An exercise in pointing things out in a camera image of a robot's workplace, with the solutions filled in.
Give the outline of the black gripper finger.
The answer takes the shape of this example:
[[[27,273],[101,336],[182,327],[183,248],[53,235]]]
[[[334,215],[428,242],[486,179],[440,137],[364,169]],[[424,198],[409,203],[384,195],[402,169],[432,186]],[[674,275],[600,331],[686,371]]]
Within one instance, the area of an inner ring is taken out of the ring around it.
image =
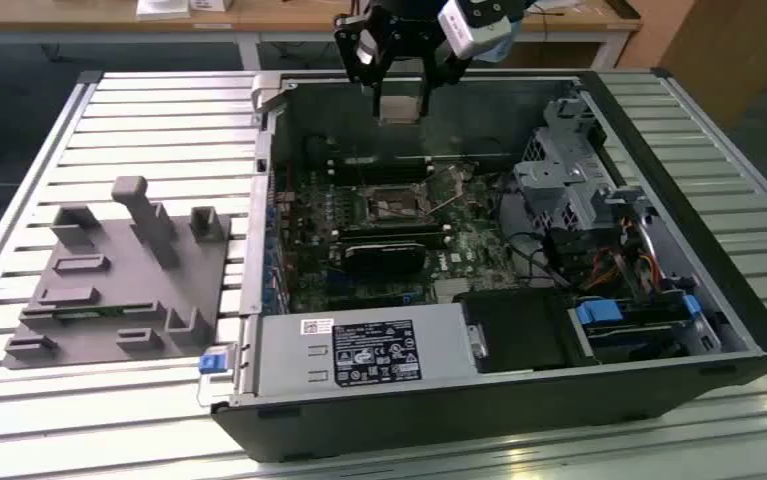
[[[339,14],[334,19],[334,40],[353,83],[373,91],[373,116],[381,117],[384,82],[394,62],[394,33],[390,14]]]
[[[422,82],[418,98],[418,113],[429,114],[433,92],[445,85],[456,85],[470,66],[470,59],[457,56],[444,34],[422,51]]]

